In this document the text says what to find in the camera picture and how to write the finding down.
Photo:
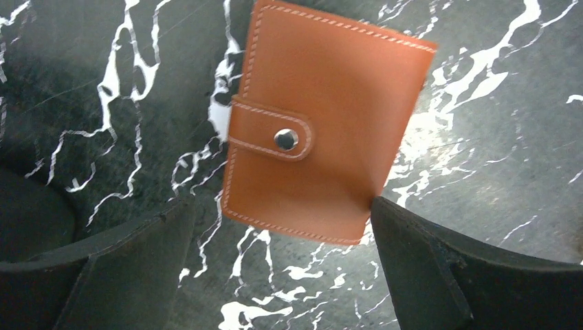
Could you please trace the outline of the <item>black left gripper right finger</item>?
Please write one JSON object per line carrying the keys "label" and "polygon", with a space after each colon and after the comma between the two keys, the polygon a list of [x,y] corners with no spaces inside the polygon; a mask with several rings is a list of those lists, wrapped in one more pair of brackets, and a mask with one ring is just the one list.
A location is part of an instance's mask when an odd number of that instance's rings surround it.
{"label": "black left gripper right finger", "polygon": [[511,252],[383,197],[371,225],[402,329],[581,329],[582,266]]}

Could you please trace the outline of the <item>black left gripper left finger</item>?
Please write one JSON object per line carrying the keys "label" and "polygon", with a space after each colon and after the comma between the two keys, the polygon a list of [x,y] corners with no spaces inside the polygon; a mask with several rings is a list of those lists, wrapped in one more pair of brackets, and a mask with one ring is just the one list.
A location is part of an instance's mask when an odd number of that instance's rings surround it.
{"label": "black left gripper left finger", "polygon": [[2,329],[162,329],[195,224],[162,209],[18,263],[1,264]]}

